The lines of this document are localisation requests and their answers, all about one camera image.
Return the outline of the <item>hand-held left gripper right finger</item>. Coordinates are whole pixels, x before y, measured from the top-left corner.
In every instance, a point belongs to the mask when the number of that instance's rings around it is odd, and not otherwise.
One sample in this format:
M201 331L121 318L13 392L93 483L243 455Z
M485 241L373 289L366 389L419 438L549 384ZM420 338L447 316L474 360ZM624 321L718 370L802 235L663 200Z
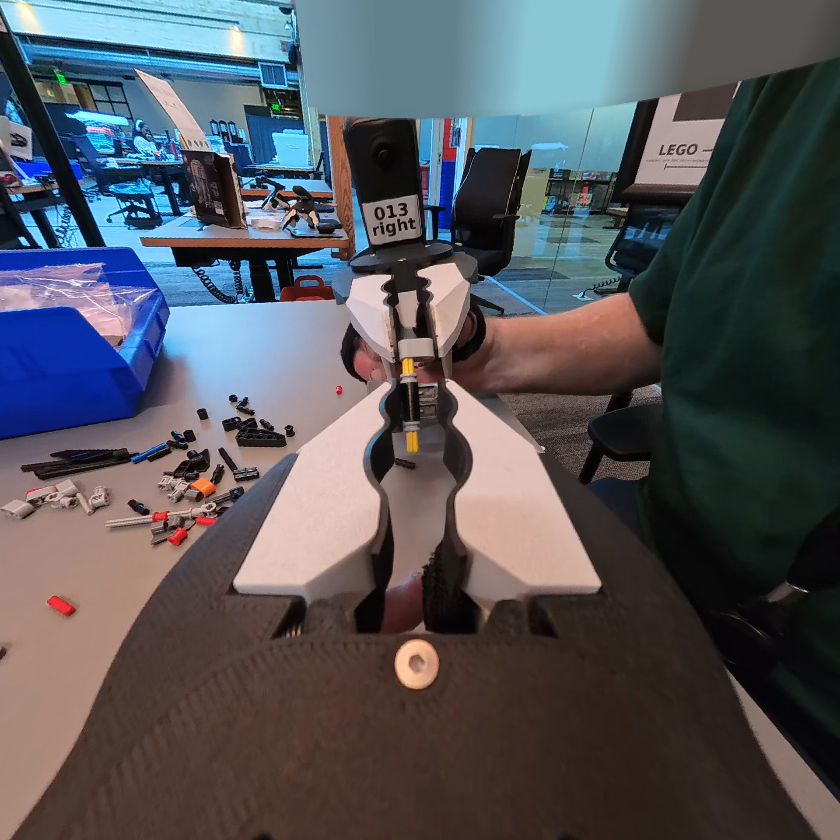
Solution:
M535 445L452 381L437 387L437 421L455 487L436 548L436 632L473 633L499 602L599 592Z

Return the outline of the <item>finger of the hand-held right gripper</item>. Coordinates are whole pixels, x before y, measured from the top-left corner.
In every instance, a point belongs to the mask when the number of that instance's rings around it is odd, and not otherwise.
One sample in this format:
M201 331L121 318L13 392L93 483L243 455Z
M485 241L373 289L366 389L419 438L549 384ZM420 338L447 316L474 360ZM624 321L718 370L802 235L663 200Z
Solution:
M435 355L442 360L453 349L469 309L469 282L453 262L420 269L427 281L426 318Z
M393 277L354 277L346 299L354 328L387 363L400 359L393 309L388 303L391 292L385 288L392 280Z

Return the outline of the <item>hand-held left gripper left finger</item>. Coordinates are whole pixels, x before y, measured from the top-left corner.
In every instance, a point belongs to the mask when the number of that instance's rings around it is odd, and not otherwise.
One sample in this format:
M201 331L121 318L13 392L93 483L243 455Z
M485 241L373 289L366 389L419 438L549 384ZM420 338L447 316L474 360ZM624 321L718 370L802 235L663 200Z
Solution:
M378 633L394 559L382 480L394 466L398 386L380 384L281 463L272 507L233 586L241 595L331 600L362 633Z

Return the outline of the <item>yellow axle lego assembly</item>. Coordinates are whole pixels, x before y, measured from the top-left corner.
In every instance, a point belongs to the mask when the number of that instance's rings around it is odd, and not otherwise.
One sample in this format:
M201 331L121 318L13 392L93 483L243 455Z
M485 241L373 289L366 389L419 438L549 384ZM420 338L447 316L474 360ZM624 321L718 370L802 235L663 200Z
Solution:
M397 395L394 429L404 436L409 455L419 451L422 427L437 417L437 381L434 378L437 364L428 355L398 360L394 365Z

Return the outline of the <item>pile of lego pieces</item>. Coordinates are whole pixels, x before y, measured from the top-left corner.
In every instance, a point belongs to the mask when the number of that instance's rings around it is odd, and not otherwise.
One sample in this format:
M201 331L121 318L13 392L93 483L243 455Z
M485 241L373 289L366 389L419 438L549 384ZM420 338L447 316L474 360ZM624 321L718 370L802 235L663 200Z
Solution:
M237 446L241 427L296 442L294 426L271 423L233 394L222 412L199 406L149 430L121 429L115 442L97 438L12 458L10 474L2 474L2 557L13 553L6 535L12 523L22 536L50 525L59 540L85 533L99 543L106 533L135 532L153 547L186 546L287 453L286 447Z

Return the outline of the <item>person's right forearm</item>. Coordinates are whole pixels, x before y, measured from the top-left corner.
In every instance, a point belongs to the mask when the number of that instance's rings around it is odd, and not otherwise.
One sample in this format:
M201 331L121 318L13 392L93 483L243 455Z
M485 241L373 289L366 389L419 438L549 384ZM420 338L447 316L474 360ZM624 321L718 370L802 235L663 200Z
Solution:
M563 313L503 320L493 354L491 390L576 396L654 385L663 360L626 293Z

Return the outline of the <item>person's right hand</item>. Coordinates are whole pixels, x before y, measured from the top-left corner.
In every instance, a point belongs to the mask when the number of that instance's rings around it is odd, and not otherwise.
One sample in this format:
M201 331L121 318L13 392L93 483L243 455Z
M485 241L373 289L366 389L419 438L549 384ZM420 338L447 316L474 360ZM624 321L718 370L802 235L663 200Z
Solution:
M481 311L471 312L453 349L452 377L467 391L513 393L520 386L518 324L513 319L480 320ZM351 327L344 359L350 373L363 382L388 377L377 352Z

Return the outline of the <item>black white desk device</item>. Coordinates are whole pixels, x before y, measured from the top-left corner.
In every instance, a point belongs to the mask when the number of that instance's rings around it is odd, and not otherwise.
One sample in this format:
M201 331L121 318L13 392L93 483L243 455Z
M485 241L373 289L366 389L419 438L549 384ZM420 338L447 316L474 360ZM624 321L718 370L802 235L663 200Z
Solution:
M343 228L337 218L327 218L322 215L329 209L326 205L317 204L314 196L302 186L294 185L291 197L285 197L285 185L267 175L258 175L255 185L259 188L270 189L264 198L260 209L268 214L280 215L280 229L294 227L298 222L306 222L311 230L320 235L332 235Z

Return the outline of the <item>black mesh chair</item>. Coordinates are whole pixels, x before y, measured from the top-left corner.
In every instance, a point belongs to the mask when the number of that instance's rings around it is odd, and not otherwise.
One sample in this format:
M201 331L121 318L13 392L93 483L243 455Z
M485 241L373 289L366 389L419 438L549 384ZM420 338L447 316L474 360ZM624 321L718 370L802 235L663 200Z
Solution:
M604 414L589 422L586 433L591 447L579 474L582 485L593 480L604 457L627 463L650 459L662 426L664 404L659 401L632 405L633 395L611 395Z

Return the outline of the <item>brown wooden desk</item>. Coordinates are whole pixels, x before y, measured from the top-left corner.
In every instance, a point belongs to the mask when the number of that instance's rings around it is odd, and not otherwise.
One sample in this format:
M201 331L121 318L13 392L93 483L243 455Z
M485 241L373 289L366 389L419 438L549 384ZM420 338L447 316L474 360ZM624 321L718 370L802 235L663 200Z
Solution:
M205 226L189 216L177 217L141 236L142 246L170 249L179 267L205 268L214 262L245 262L256 302L277 301L279 288L293 283L292 261L320 249L335 249L342 259L354 254L354 244L339 230L335 236L295 236L294 229L261 232L252 227L233 229Z

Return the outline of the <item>cardboard box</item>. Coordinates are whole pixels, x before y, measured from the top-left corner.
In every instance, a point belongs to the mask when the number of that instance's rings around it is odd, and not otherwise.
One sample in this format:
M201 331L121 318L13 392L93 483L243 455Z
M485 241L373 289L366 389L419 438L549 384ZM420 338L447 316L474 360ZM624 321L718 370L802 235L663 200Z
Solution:
M196 218L205 226L246 229L246 210L234 159L211 151L183 152Z

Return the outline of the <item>tan cardboard sheet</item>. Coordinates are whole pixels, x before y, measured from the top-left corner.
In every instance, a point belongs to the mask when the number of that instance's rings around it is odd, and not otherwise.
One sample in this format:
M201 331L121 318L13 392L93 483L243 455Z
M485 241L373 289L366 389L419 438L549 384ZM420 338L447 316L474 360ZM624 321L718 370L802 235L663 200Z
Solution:
M184 151L212 152L213 149L201 127L170 83L137 68L135 74L161 105L179 133L179 143Z

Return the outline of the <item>blue plastic bin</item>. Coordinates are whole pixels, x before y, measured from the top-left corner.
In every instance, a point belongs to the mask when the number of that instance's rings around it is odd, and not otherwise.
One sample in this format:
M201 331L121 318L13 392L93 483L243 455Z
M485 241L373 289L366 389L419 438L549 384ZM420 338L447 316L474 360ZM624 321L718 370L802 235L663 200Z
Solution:
M100 264L105 281L151 290L150 298L118 348L69 307L2 312L2 438L123 419L138 409L170 309L137 253L130 247L2 251L3 270L83 264Z

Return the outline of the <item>person's torso green shirt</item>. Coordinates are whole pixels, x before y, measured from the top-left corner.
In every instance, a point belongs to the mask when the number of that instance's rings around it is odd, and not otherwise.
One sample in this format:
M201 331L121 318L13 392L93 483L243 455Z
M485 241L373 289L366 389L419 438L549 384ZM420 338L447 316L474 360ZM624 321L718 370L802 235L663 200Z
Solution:
M629 288L663 351L647 542L707 621L793 583L839 500L838 59L744 81Z

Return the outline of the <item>black metal stand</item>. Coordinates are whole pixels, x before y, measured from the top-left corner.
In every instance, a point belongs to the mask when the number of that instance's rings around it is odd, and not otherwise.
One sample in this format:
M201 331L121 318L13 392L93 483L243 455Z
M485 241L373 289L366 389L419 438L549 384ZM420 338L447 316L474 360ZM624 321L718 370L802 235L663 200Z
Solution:
M1 61L87 247L105 247L97 222L4 14L1 14Z

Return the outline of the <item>wooden post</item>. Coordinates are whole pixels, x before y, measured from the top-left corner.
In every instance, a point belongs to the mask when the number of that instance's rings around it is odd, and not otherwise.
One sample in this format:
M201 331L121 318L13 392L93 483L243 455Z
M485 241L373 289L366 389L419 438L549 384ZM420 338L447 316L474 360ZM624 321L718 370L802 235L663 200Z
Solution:
M334 254L345 261L355 254L354 205L352 173L350 160L343 137L344 117L327 116L326 118L329 152L331 162L332 195L336 213L342 223L348 244Z

